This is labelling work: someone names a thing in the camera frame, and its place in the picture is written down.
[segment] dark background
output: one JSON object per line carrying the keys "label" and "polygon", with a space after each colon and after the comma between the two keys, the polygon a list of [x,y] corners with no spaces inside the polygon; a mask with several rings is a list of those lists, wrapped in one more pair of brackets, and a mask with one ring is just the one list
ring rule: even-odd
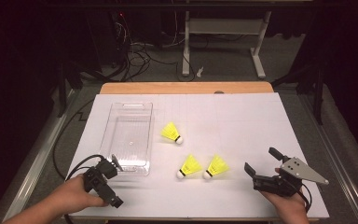
{"label": "dark background", "polygon": [[[128,18],[134,36],[156,46],[161,45],[161,31],[174,35],[172,13],[120,12]],[[0,199],[50,115],[50,95],[61,76],[73,88],[81,88],[78,73],[82,69],[66,62],[72,60],[94,71],[100,71],[101,64],[119,63],[122,52],[115,40],[112,18],[120,12],[65,13],[46,10],[31,0],[0,1]],[[192,16],[208,17],[211,13],[214,17],[252,18],[261,12],[201,11],[192,12]],[[315,15],[319,20],[310,26]],[[178,16],[183,29],[184,12],[179,11]],[[321,49],[328,49],[324,83],[358,142],[358,1],[321,14],[315,14],[315,10],[272,11],[267,36],[275,34],[286,38],[307,34],[293,71],[319,57]]]}

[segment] transparent plastic box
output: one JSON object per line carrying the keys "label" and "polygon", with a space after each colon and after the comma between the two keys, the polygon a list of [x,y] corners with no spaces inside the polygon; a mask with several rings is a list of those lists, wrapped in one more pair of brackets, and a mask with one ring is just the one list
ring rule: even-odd
{"label": "transparent plastic box", "polygon": [[119,175],[149,174],[152,111],[152,103],[112,104],[100,154],[115,154],[123,168]]}

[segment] black robotic device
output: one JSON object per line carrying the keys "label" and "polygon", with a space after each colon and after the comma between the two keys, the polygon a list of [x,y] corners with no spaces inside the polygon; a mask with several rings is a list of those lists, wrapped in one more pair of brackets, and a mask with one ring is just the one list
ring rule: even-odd
{"label": "black robotic device", "polygon": [[115,208],[119,208],[123,201],[116,196],[115,192],[107,185],[107,179],[113,178],[117,175],[117,169],[122,171],[121,166],[114,155],[112,155],[112,162],[107,159],[102,159],[94,167],[90,167],[84,174],[84,189],[90,192],[94,189],[104,202],[109,203]]}
{"label": "black robotic device", "polygon": [[255,190],[274,193],[282,197],[290,197],[295,193],[299,193],[300,196],[305,199],[300,191],[303,186],[303,179],[319,184],[328,184],[328,180],[316,173],[299,158],[283,156],[283,154],[274,147],[270,147],[268,152],[278,161],[282,161],[278,175],[274,175],[273,177],[257,175],[255,170],[247,162],[245,163],[245,172],[253,179]]}

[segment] yellow shuttlecock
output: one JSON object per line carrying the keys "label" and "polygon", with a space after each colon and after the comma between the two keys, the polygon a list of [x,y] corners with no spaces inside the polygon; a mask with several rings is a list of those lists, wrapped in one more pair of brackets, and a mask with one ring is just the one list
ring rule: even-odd
{"label": "yellow shuttlecock", "polygon": [[172,122],[169,122],[162,129],[161,135],[175,141],[175,143],[177,144],[183,143],[183,137],[180,136],[179,132],[176,130],[176,127]]}
{"label": "yellow shuttlecock", "polygon": [[229,167],[226,162],[218,155],[214,155],[208,169],[203,174],[203,177],[205,179],[211,179],[212,176],[221,174],[227,170],[229,170]]}
{"label": "yellow shuttlecock", "polygon": [[196,161],[193,155],[190,154],[187,156],[182,168],[176,173],[176,176],[182,179],[186,175],[191,175],[200,170],[202,170],[201,165]]}

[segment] desk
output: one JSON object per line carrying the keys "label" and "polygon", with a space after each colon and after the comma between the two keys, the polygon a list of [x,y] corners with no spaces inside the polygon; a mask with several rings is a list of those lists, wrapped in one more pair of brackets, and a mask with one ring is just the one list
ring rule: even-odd
{"label": "desk", "polygon": [[[158,87],[161,94],[156,94]],[[210,94],[216,91],[225,94]],[[150,173],[146,176],[119,175],[109,180],[109,186],[124,201],[118,209],[88,208],[72,217],[277,219],[273,206],[253,190],[252,178],[243,171],[243,165],[248,161],[258,174],[275,175],[273,168],[280,163],[268,154],[269,147],[306,160],[281,99],[267,82],[105,84],[96,97],[70,170],[87,156],[99,152],[110,105],[134,101],[154,105]],[[159,135],[168,121],[173,121],[180,130],[185,139],[182,145]],[[175,177],[188,154],[193,154],[206,169],[214,153],[227,161],[228,172],[208,181],[202,178],[202,172],[182,180]],[[95,165],[95,162],[89,161],[85,165]],[[328,217],[317,186],[307,181],[304,183],[313,198],[310,219]]]}

